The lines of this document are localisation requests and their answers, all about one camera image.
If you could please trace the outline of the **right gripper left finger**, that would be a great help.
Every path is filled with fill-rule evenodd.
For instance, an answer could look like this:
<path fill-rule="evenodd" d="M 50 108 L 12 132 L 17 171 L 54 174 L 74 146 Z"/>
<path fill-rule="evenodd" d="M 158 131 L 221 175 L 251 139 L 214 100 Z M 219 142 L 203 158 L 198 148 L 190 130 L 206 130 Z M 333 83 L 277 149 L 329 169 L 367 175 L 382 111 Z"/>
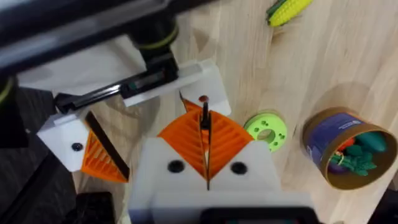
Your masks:
<path fill-rule="evenodd" d="M 184 169 L 168 170 L 172 161 L 181 161 Z M 154 193 L 207 191 L 206 180 L 162 138 L 148 138 L 142 145 L 141 158 L 134 174 L 132 199 L 148 199 Z"/>

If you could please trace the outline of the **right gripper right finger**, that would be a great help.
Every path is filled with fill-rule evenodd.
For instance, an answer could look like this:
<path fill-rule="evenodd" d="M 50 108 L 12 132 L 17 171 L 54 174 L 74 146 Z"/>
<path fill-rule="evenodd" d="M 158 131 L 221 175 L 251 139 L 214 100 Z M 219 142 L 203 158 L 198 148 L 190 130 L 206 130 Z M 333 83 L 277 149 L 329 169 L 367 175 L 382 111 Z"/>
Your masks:
<path fill-rule="evenodd" d="M 239 124 L 210 112 L 209 191 L 279 191 L 280 179 L 268 143 Z"/>

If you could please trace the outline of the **finger of the left gripper with wedge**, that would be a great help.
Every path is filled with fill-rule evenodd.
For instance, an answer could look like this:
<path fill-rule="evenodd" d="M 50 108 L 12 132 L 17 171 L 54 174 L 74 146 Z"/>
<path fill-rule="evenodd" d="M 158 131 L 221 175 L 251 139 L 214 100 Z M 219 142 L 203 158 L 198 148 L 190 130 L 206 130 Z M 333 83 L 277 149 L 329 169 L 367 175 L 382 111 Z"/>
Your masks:
<path fill-rule="evenodd" d="M 52 115 L 37 135 L 70 172 L 129 182 L 129 166 L 91 111 Z"/>

